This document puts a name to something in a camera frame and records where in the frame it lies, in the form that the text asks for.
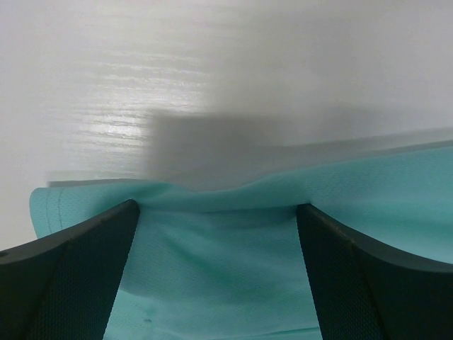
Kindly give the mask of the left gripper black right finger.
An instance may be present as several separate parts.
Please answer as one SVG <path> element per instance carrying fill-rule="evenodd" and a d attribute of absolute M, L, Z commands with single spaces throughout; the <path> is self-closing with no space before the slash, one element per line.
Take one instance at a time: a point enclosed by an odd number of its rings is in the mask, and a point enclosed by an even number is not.
<path fill-rule="evenodd" d="M 451 339 L 452 265 L 389 246 L 310 204 L 297 229 L 323 339 Z"/>

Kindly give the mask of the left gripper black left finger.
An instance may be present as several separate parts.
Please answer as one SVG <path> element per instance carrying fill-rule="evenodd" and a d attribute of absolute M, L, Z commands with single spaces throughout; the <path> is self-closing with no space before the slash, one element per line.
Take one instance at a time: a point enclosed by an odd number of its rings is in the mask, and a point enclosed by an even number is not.
<path fill-rule="evenodd" d="M 128 200 L 1 252 L 2 339 L 102 339 L 134 239 Z"/>

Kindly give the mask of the teal t shirt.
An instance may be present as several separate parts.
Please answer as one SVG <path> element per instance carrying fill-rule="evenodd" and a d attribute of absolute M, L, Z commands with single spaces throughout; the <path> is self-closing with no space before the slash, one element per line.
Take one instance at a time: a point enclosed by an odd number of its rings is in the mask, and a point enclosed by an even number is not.
<path fill-rule="evenodd" d="M 118 181 L 39 188 L 37 236 L 126 200 L 137 232 L 106 339 L 319 339 L 297 235 L 311 203 L 404 251 L 452 260 L 452 148 L 275 174 L 221 191 Z"/>

